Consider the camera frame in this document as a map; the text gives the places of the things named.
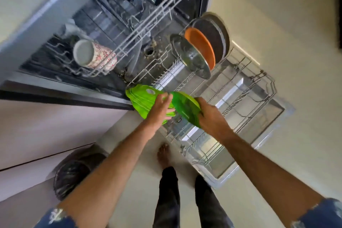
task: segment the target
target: white tile floor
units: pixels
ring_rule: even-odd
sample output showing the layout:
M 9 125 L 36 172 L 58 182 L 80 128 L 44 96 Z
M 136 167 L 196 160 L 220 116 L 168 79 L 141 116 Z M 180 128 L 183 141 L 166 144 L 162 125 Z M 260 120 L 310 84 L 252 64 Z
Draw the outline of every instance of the white tile floor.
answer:
M 336 48 L 335 0 L 213 0 L 210 10 L 224 19 L 233 40 L 276 79 L 278 94 L 296 108 L 261 152 L 324 196 L 342 200 L 342 54 Z M 102 145 L 111 150 L 138 119 L 128 112 Z M 155 154 L 162 140 L 156 135 L 148 143 L 111 227 L 152 226 L 161 173 Z M 187 174 L 191 168 L 179 154 L 175 157 L 180 162 L 181 226 L 199 227 Z M 236 227 L 283 227 L 242 171 L 216 194 Z

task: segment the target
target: dishwasher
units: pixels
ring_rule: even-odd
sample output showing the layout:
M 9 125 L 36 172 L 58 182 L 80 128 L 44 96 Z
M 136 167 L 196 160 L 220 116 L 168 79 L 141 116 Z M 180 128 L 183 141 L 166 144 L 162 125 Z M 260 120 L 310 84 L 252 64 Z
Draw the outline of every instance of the dishwasher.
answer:
M 61 8 L 67 0 L 58 2 Z M 293 112 L 293 107 L 276 95 L 274 79 L 231 36 L 209 79 L 191 71 L 170 44 L 170 35 L 184 35 L 185 29 L 206 13 L 209 3 L 84 0 L 72 4 L 72 9 L 68 7 L 61 18 L 50 17 L 49 23 L 43 24 L 44 16 L 54 11 L 51 5 L 11 45 L 0 46 L 0 59 L 6 58 L 3 65 L 9 69 L 16 66 L 1 79 L 1 98 L 132 110 L 125 90 L 137 84 L 165 92 L 182 91 L 215 105 L 229 126 L 258 148 L 281 119 Z M 72 49 L 80 39 L 111 49 L 115 64 L 109 70 L 79 66 Z M 19 57 L 18 49 L 28 40 L 31 43 L 27 50 L 32 52 L 20 53 Z M 8 54 L 17 56 L 15 63 Z M 238 168 L 222 145 L 179 114 L 160 132 L 214 188 L 219 188 Z

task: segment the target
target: black trash bag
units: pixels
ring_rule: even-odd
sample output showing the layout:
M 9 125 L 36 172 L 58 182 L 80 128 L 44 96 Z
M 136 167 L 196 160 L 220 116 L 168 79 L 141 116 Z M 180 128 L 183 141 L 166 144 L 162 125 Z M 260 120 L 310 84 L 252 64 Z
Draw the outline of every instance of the black trash bag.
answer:
M 105 155 L 95 153 L 62 165 L 53 181 L 53 190 L 58 200 L 64 200 L 105 158 Z

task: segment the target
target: white mug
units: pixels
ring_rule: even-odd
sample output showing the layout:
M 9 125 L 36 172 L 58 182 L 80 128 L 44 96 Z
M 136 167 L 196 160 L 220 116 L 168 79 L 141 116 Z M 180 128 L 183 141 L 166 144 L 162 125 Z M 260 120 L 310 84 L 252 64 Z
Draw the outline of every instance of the white mug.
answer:
M 109 72 L 118 61 L 115 53 L 107 47 L 89 40 L 79 40 L 72 51 L 79 66 Z

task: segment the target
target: foot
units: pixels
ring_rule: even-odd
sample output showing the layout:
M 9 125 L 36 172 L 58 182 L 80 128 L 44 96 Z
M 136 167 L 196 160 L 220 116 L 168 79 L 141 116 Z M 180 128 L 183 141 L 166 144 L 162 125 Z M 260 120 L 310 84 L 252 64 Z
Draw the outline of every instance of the foot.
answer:
M 164 143 L 162 144 L 162 146 L 160 146 L 158 153 L 157 153 L 158 162 L 163 170 L 168 167 L 171 167 L 170 158 L 171 158 L 170 147 L 168 144 Z

